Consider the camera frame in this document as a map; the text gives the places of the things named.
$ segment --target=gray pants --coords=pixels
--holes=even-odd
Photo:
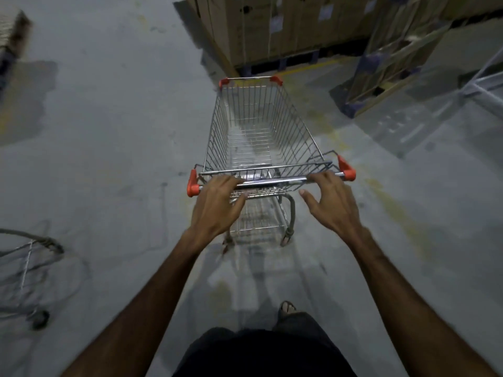
[[[197,350],[208,348],[216,341],[230,340],[252,331],[253,329],[243,329],[239,332],[232,332],[227,328],[211,328],[189,346],[178,367],[180,367],[185,360],[187,360],[187,358]],[[340,353],[339,349],[330,340],[328,335],[319,326],[316,320],[314,320],[311,315],[306,312],[297,312],[294,314],[280,316],[272,331],[316,340],[333,351]]]

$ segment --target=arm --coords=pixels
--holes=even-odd
[[[143,376],[177,306],[201,251],[239,217],[246,195],[234,205],[231,191],[242,182],[213,177],[201,191],[192,222],[157,272],[127,307],[63,372],[75,376]]]
[[[332,172],[311,175],[321,199],[300,194],[311,214],[349,246],[363,272],[384,326],[411,376],[497,376],[404,279],[360,223],[351,188]]]

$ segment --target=forearm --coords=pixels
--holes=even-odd
[[[187,230],[145,287],[63,373],[143,376],[204,243]]]
[[[496,375],[403,278],[367,229],[349,247],[409,375]]]

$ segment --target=gray floor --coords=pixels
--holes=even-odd
[[[1,375],[61,372],[189,223],[185,186],[204,160],[221,70],[179,1],[16,0],[34,28],[0,112],[0,227],[51,235],[67,253],[37,285],[50,325],[1,323]],[[503,43],[502,23],[451,31],[416,82],[355,120],[330,97],[354,61],[284,76],[320,148],[358,170],[361,216],[384,251],[500,372],[503,109],[454,89]],[[273,232],[223,257],[205,250],[149,376],[171,375],[211,327],[271,327],[284,299],[358,375],[405,375],[356,261],[295,199],[287,247]]]

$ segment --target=white label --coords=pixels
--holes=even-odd
[[[332,17],[333,4],[323,5],[319,9],[318,21],[325,21]]]
[[[283,16],[277,15],[271,18],[269,23],[269,34],[277,33],[283,30]]]
[[[365,5],[365,11],[363,12],[363,14],[368,14],[373,11],[376,6],[376,2],[377,0],[369,0],[367,5]]]

